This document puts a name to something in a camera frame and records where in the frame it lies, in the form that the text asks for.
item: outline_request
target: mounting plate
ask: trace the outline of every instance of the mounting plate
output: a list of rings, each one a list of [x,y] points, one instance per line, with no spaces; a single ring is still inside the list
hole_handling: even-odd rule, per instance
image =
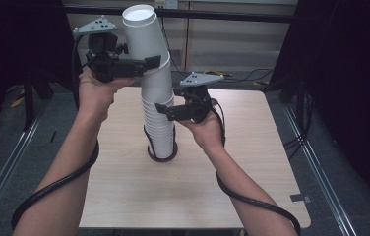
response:
[[[95,21],[88,23],[80,28],[75,28],[74,35],[93,34],[100,32],[116,31],[117,26],[109,21],[104,15]]]
[[[182,87],[196,87],[205,84],[209,84],[212,82],[222,81],[224,80],[224,76],[216,76],[216,75],[209,75],[209,74],[201,74],[201,73],[192,73],[189,75],[185,80],[180,82],[180,86]]]

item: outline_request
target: table surface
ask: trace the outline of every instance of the table surface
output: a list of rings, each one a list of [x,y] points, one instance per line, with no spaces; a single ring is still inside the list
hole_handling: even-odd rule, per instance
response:
[[[252,90],[212,89],[223,108],[225,148],[301,227],[310,225],[265,96]],[[175,104],[183,104],[175,97]],[[189,130],[175,124],[179,151],[169,162],[151,160],[143,131],[140,88],[115,95],[99,134],[99,158],[91,170],[80,227],[242,228],[216,172]]]

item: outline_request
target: black curtain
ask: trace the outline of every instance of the black curtain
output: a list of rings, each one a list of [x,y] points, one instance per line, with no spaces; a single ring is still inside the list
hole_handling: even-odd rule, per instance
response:
[[[60,0],[43,2],[62,4]],[[66,14],[32,8],[36,3],[41,1],[0,1],[0,105],[7,88],[21,85],[28,72],[39,93],[47,90],[48,82],[72,89],[74,39]]]
[[[370,185],[370,0],[299,1],[296,14],[313,18],[318,12],[326,20],[309,26],[314,29],[290,26],[271,84],[290,100],[303,82],[335,141]]]

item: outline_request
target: person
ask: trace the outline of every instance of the person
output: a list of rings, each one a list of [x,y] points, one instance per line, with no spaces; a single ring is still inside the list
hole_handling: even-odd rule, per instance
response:
[[[100,126],[106,120],[108,108],[116,97],[114,94],[134,81],[133,78],[117,78],[105,84],[96,80],[91,70],[80,75],[79,111],[36,191],[72,173],[89,160]],[[203,149],[229,189],[246,197],[277,204],[227,153],[221,142],[219,122],[212,112],[199,124],[191,120],[180,123],[192,132],[196,143]],[[84,208],[89,175],[90,172],[87,171],[27,209],[13,235],[76,235]],[[249,235],[296,235],[292,224],[286,218],[233,198],[231,201]]]

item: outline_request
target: hand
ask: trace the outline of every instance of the hand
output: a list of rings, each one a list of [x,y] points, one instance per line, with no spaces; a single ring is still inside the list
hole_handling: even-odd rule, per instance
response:
[[[92,116],[98,121],[104,121],[108,116],[108,108],[114,102],[114,94],[123,87],[135,82],[135,78],[114,78],[109,83],[97,80],[93,71],[84,71],[80,76],[79,114]]]
[[[212,111],[199,124],[194,123],[192,120],[179,121],[181,125],[192,132],[195,141],[204,152],[213,148],[223,148],[219,122]]]

